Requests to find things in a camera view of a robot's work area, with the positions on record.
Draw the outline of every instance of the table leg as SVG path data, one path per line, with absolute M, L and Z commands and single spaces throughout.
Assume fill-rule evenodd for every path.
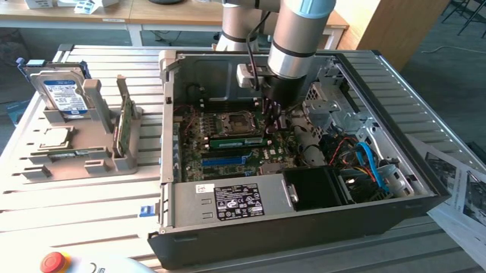
M 132 47 L 142 47 L 142 25 L 140 24 L 127 24 L 127 30 L 130 33 L 130 40 Z

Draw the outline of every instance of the hard drive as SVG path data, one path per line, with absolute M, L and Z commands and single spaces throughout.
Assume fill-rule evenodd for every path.
M 74 71 L 42 71 L 31 81 L 48 110 L 59 110 L 66 119 L 88 118 L 94 104 L 84 93 L 84 76 Z

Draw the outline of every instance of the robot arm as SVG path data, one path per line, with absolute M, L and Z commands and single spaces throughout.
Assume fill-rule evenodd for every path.
M 223 5 L 223 36 L 216 46 L 220 51 L 246 51 L 251 30 L 273 12 L 261 27 L 261 33 L 274 34 L 267 66 L 257 68 L 270 128 L 299 96 L 335 0 L 226 0 Z M 250 37 L 254 49 L 257 37 L 258 33 Z M 239 65 L 242 87 L 250 87 L 255 80 L 250 69 L 254 68 Z

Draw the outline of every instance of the paper sheet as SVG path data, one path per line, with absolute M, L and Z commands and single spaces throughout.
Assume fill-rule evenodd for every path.
M 409 136 L 451 197 L 430 217 L 486 269 L 486 175 Z

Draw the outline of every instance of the blue pcie slot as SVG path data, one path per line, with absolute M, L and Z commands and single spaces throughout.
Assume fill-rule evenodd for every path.
M 253 153 L 245 156 L 233 156 L 230 158 L 204 158 L 203 159 L 203 167 L 210 166 L 224 166 L 224 165 L 245 165 L 247 158 Z

